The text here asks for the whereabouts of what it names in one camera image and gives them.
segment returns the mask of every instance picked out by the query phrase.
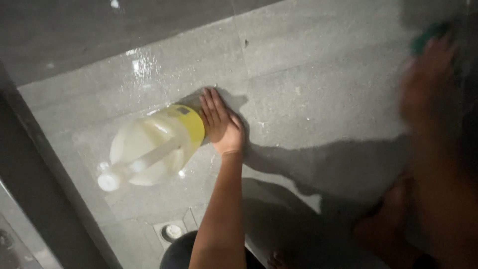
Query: plastic bottle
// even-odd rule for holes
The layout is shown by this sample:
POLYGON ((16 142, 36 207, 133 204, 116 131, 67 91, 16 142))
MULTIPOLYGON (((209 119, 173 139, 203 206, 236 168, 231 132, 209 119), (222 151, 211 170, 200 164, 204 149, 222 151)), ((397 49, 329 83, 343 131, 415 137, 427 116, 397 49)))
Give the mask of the plastic bottle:
POLYGON ((104 191, 125 182, 151 186, 176 176, 204 139, 199 115, 171 105, 123 126, 111 143, 111 166, 98 177, 104 191))

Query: bare foot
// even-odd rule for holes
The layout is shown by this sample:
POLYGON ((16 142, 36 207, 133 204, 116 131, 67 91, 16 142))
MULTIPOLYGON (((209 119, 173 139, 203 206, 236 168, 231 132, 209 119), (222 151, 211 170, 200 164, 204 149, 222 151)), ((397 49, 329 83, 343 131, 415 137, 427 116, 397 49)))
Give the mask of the bare foot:
POLYGON ((269 269, 291 269, 284 261, 283 254, 279 251, 274 251, 269 260, 267 260, 269 269))
POLYGON ((423 252, 410 245, 403 234, 411 203, 408 185, 413 178, 402 174, 387 191, 378 212, 360 220, 353 228, 353 237, 391 268, 412 268, 423 252))

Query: floor drain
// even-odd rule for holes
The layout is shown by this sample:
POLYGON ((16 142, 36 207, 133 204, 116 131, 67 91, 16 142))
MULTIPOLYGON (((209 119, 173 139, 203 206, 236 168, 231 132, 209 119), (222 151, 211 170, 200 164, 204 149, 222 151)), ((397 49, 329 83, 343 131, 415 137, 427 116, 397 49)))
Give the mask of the floor drain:
POLYGON ((161 237, 169 243, 174 242, 176 239, 183 235, 183 230, 174 224, 165 225, 161 228, 161 237))

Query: gray tile floor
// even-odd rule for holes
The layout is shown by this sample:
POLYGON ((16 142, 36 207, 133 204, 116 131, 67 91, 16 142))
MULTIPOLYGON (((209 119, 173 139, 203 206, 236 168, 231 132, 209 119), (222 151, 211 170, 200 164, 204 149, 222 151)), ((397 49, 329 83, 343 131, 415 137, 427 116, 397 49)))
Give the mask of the gray tile floor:
POLYGON ((233 2, 239 15, 19 91, 126 269, 158 268, 156 224, 199 226, 220 159, 205 145, 183 177, 106 193, 96 178, 111 140, 215 84, 250 131, 244 212, 258 258, 280 248, 305 268, 382 268, 348 234, 406 160, 397 85, 418 29, 404 2, 284 0, 250 12, 233 2))

